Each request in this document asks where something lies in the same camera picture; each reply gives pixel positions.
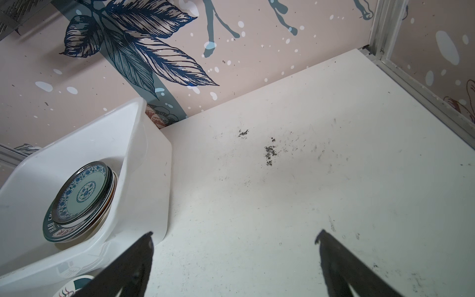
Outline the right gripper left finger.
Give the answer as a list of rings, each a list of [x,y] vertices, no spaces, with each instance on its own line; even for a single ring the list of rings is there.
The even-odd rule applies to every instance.
[[[154,245],[152,232],[141,236],[91,282],[74,295],[76,297],[143,297],[147,289]]]

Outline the teal patterned small plate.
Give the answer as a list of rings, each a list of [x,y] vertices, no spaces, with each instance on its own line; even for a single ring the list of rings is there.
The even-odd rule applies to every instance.
[[[53,201],[51,216],[60,225],[70,224],[88,213],[105,195],[112,173],[96,161],[77,170],[62,186]]]

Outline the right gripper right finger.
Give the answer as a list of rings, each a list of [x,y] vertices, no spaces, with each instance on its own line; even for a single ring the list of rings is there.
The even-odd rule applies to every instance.
[[[330,297],[401,297],[350,250],[325,230],[317,235],[320,266]]]

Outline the green rim lettered plate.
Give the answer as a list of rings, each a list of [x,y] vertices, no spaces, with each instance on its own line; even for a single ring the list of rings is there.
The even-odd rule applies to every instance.
[[[75,223],[74,226],[71,227],[65,227],[56,223],[52,216],[53,203],[50,204],[42,224],[45,240],[51,243],[70,243],[74,240],[83,240],[98,229],[98,226],[106,219],[109,213],[116,191],[118,177],[113,170],[111,172],[111,188],[106,198],[103,198],[99,206],[94,207],[91,213],[87,214],[85,219],[80,223]]]

